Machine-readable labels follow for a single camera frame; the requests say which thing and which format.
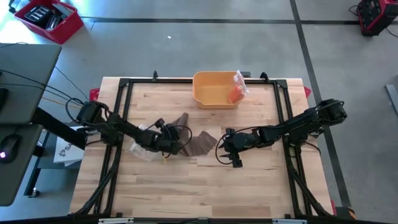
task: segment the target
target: brown fabric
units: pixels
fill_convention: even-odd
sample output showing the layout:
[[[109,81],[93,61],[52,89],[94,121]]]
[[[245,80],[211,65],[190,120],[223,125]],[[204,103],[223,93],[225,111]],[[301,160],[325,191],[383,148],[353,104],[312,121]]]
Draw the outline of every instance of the brown fabric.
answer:
[[[172,122],[173,125],[188,126],[188,114],[184,113],[181,117]],[[187,128],[177,127],[181,130],[179,143],[181,145],[186,144],[189,141],[190,132]],[[190,156],[207,155],[210,150],[216,145],[217,140],[213,138],[206,131],[202,131],[199,136],[193,136],[191,141],[180,150],[180,154]]]

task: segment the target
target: wooden tabletop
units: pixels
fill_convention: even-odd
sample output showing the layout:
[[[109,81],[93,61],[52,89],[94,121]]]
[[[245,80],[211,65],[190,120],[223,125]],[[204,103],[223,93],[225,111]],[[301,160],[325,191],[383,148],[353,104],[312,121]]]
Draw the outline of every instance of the wooden tabletop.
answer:
[[[114,108],[118,83],[119,78],[104,77],[98,101]],[[308,108],[302,80],[287,79],[287,83],[293,113],[300,114]],[[225,133],[226,128],[277,124],[273,87],[248,85],[248,88],[249,96],[238,109],[201,110],[196,107],[191,84],[136,83],[128,121],[136,126],[149,126],[163,118],[170,123],[187,112],[188,125],[194,136],[204,130],[217,139]],[[125,94],[126,91],[120,114],[123,112]],[[280,141],[271,147],[240,153],[243,168],[234,169],[217,162],[215,149],[206,156],[170,156],[166,163],[160,155],[152,162],[143,161],[128,152],[132,139],[124,139],[113,214],[123,212],[124,217],[157,218],[282,218],[286,213],[293,215],[284,150]],[[86,148],[70,205],[71,212],[81,208],[97,187],[104,152],[105,145],[101,143]],[[304,145],[302,160],[308,188],[331,213],[319,152],[312,146]],[[108,188],[104,192],[102,209]],[[297,193],[300,208],[304,212],[298,187]]]

